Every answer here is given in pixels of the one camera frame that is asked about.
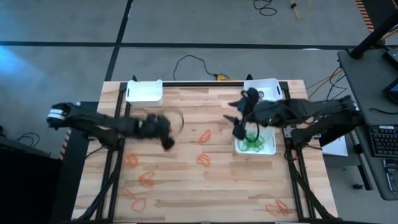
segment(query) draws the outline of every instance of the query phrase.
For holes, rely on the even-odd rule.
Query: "butcher block tabletop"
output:
[[[291,98],[307,98],[302,80],[287,80]],[[98,112],[114,116],[120,82],[105,82]],[[114,222],[272,222],[297,221],[292,184],[284,159],[284,139],[276,129],[276,154],[236,154],[233,124],[223,114],[239,116],[228,106],[242,87],[164,87],[162,108],[180,110],[185,124],[174,147],[159,141],[126,139],[114,210]],[[131,108],[131,115],[137,113]],[[180,118],[170,116],[172,125]],[[312,146],[319,142],[312,140]],[[91,142],[88,153],[99,148]],[[81,176],[73,218],[83,214],[100,191],[107,150],[88,157]],[[303,150],[310,187],[337,217],[322,152]],[[109,198],[105,199],[104,216]],[[304,215],[305,197],[300,191]]]

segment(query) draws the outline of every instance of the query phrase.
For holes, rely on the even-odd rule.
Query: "keyboard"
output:
[[[398,130],[369,128],[373,155],[377,157],[398,157]]]

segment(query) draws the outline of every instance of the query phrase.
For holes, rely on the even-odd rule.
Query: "green tangled wire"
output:
[[[264,149],[264,138],[262,136],[259,136],[257,140],[256,138],[256,133],[254,132],[249,132],[246,135],[246,138],[243,139],[243,141],[238,141],[238,146],[239,149],[243,152],[246,151],[254,151],[254,152],[259,152]]]

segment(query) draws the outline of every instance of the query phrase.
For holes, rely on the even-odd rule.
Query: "black floor mat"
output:
[[[398,9],[398,0],[355,0],[369,31],[379,27]]]

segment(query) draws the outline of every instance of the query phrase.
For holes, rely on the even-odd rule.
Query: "gray floor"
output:
[[[127,0],[3,0],[0,41],[114,42]],[[306,1],[298,2],[305,10]],[[274,17],[263,17],[247,0],[135,0],[123,42],[355,45],[369,32],[354,0],[313,1],[308,19],[298,21],[286,1],[274,1]],[[387,41],[398,43],[398,37]],[[0,46],[0,124],[11,139],[36,132],[37,147],[57,157],[65,130],[47,128],[45,118],[58,102],[96,101],[113,48]],[[338,66],[333,50],[137,49],[121,48],[112,80],[172,80],[186,54],[205,59],[210,72],[233,79],[304,79],[307,86]],[[181,61],[177,80],[209,80],[201,62]],[[347,87],[344,79],[339,86]],[[313,100],[325,99],[330,85]],[[331,96],[338,94],[333,90]],[[398,202],[383,201],[377,190],[353,190],[354,167],[328,166],[340,217],[396,223]]]

